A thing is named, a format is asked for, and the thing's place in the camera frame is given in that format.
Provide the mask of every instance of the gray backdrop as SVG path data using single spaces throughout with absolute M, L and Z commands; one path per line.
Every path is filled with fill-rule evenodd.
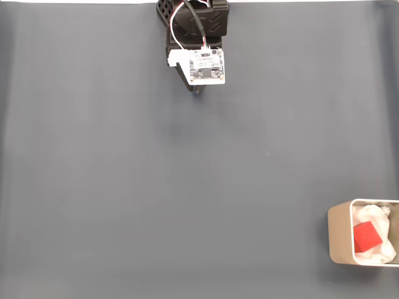
M 233 4 L 193 97 L 154 4 L 0 4 L 0 298 L 397 298 L 327 210 L 398 199 L 398 6 Z

